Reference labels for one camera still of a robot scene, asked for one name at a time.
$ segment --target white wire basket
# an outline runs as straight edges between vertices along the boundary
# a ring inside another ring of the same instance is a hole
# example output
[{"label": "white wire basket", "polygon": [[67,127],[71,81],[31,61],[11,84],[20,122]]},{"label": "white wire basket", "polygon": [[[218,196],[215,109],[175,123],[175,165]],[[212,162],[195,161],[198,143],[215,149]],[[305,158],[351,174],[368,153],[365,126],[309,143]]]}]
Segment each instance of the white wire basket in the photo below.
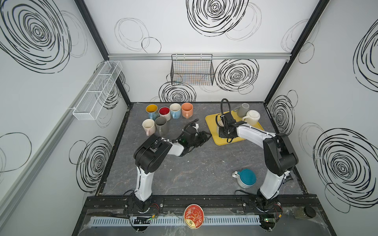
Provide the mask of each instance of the white wire basket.
[{"label": "white wire basket", "polygon": [[120,61],[107,61],[96,76],[72,114],[78,120],[96,120],[114,83],[121,73]]}]

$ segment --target orange mug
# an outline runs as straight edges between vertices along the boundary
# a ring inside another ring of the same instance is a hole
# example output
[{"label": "orange mug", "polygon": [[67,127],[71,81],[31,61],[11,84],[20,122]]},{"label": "orange mug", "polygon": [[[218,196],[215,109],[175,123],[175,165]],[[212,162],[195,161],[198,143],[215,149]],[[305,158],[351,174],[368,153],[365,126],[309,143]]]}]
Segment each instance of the orange mug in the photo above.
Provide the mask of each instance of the orange mug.
[{"label": "orange mug", "polygon": [[189,102],[186,102],[183,105],[181,105],[181,114],[186,119],[192,117],[192,115],[193,115],[193,105],[191,103],[189,103]]}]

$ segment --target blue mug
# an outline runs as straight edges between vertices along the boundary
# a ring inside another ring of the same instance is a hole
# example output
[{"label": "blue mug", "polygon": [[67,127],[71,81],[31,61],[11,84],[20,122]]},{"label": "blue mug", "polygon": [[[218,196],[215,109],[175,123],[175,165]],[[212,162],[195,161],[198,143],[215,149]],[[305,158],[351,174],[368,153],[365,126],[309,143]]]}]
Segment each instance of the blue mug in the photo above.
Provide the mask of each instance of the blue mug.
[{"label": "blue mug", "polygon": [[178,103],[173,103],[169,106],[170,114],[173,119],[178,119],[181,116],[181,105]]},{"label": "blue mug", "polygon": [[155,104],[148,105],[146,107],[146,112],[148,113],[149,119],[156,120],[156,118],[158,118],[159,116],[158,106],[156,106]]}]

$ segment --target red round badge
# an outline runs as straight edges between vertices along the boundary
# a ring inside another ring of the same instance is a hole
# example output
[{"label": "red round badge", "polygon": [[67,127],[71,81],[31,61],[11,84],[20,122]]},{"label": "red round badge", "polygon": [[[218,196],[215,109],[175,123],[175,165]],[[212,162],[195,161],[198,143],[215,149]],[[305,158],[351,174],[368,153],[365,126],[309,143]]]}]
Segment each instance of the red round badge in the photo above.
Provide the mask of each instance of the red round badge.
[{"label": "red round badge", "polygon": [[199,228],[204,219],[205,216],[203,214],[203,210],[197,204],[189,205],[184,211],[184,221],[191,229]]}]

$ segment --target white mug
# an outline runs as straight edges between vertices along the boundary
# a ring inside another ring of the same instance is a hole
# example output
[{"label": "white mug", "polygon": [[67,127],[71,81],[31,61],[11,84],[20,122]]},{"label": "white mug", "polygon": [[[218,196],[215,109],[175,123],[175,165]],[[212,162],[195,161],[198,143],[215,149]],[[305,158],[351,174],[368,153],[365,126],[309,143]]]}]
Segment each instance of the white mug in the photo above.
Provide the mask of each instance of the white mug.
[{"label": "white mug", "polygon": [[249,125],[255,125],[260,119],[260,113],[255,110],[249,110],[245,117],[242,118],[242,121],[247,122]]},{"label": "white mug", "polygon": [[151,136],[156,132],[155,121],[153,119],[144,120],[142,126],[147,136]]}]

